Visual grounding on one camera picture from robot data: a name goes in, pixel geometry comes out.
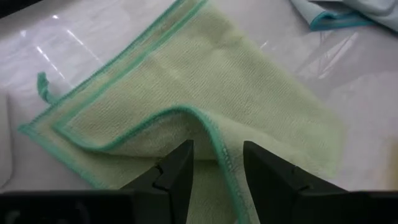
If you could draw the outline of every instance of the folded towel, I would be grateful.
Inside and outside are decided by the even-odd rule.
[[[366,17],[398,31],[397,0],[340,0]]]
[[[21,131],[101,189],[194,139],[188,223],[258,222],[244,140],[322,177],[342,142],[340,122],[205,0],[177,0]]]
[[[342,0],[291,0],[291,2],[313,31],[374,24],[358,11],[343,4]]]

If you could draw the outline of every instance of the towel fold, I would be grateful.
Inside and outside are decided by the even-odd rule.
[[[244,175],[245,140],[328,177],[343,132],[205,0],[176,1],[21,131],[101,189],[120,189],[194,139],[188,223],[258,223]]]
[[[290,0],[309,24],[312,31],[329,30],[373,24],[358,11],[346,6],[341,0]]]
[[[377,22],[398,31],[397,0],[291,0],[311,30],[366,26]]]

